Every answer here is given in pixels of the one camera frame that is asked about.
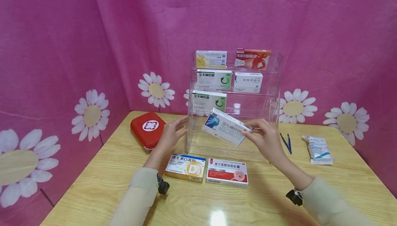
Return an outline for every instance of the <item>woman's right hand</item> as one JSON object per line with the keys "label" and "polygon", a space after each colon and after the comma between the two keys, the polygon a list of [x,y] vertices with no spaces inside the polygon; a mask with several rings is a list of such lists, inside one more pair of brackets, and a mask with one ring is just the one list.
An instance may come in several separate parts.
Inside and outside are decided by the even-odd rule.
{"label": "woman's right hand", "polygon": [[253,130],[251,133],[241,132],[241,134],[251,140],[270,163],[276,166],[288,160],[281,145],[280,132],[269,122],[264,119],[253,119],[246,122],[245,125],[250,126]]}

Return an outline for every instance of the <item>pink curtain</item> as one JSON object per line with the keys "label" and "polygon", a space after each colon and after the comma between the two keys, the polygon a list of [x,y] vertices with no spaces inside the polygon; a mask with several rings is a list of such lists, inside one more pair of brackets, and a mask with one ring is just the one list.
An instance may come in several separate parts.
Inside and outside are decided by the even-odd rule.
{"label": "pink curtain", "polygon": [[397,195],[395,1],[0,0],[0,154],[39,159],[0,224],[39,225],[130,110],[185,114],[198,49],[279,50],[280,120],[335,127]]}

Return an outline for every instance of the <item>tweezers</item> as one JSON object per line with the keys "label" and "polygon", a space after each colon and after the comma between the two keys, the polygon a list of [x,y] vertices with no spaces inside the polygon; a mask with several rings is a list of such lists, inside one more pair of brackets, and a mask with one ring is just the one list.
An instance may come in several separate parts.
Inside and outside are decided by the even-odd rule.
{"label": "tweezers", "polygon": [[283,142],[284,142],[284,144],[285,144],[285,147],[287,147],[287,149],[288,149],[288,151],[289,151],[289,154],[292,155],[291,139],[290,139],[290,137],[289,137],[289,134],[287,134],[287,136],[288,136],[288,143],[285,141],[285,139],[284,139],[284,137],[283,137],[283,135],[282,135],[281,133],[280,133],[280,136],[281,136],[281,138],[282,138],[282,140],[283,140]]}

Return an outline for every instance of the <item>medicine box label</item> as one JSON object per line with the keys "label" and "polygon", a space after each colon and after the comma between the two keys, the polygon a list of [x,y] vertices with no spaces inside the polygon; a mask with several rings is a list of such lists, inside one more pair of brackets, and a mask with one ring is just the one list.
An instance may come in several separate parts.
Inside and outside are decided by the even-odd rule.
{"label": "medicine box label", "polygon": [[211,114],[209,114],[204,123],[203,130],[222,140],[233,143],[236,147],[240,146],[245,139],[241,132],[251,132],[251,129],[246,127],[243,122],[215,108],[212,109]]}
{"label": "medicine box label", "polygon": [[227,95],[225,93],[193,90],[191,97],[193,100],[193,111],[205,112],[207,114],[209,114],[212,108],[225,111],[226,97]]}
{"label": "medicine box label", "polygon": [[234,76],[233,91],[244,93],[259,93],[263,75],[261,73],[236,72]]}
{"label": "medicine box label", "polygon": [[197,88],[201,90],[230,90],[232,72],[227,70],[197,70]]}
{"label": "medicine box label", "polygon": [[205,163],[205,158],[172,154],[165,175],[202,183]]}
{"label": "medicine box label", "polygon": [[238,161],[226,161],[210,158],[208,160],[206,182],[231,184],[248,187],[247,165]]}
{"label": "medicine box label", "polygon": [[266,69],[271,56],[271,50],[237,49],[235,67],[248,69]]}
{"label": "medicine box label", "polygon": [[227,51],[196,51],[196,67],[199,69],[226,69]]}

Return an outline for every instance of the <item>clear acrylic stand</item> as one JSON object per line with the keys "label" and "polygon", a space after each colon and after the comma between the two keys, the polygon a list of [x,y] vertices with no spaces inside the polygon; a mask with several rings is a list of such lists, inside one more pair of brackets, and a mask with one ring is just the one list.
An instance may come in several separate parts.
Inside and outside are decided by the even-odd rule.
{"label": "clear acrylic stand", "polygon": [[[236,52],[227,52],[226,70],[232,71],[232,83],[230,90],[212,90],[227,94],[225,113],[246,122],[251,119],[264,118],[278,127],[279,94],[284,60],[279,52],[272,51],[266,70],[247,69],[234,67]],[[191,66],[190,97],[188,110],[188,133],[186,150],[191,155],[207,155],[214,158],[238,159],[249,161],[263,161],[263,156],[256,146],[245,139],[239,147],[230,142],[214,137],[202,130],[207,116],[211,111],[193,111],[191,92],[196,90],[197,83],[196,53],[193,53]],[[259,93],[233,92],[234,73],[249,72],[262,73],[263,79]]]}

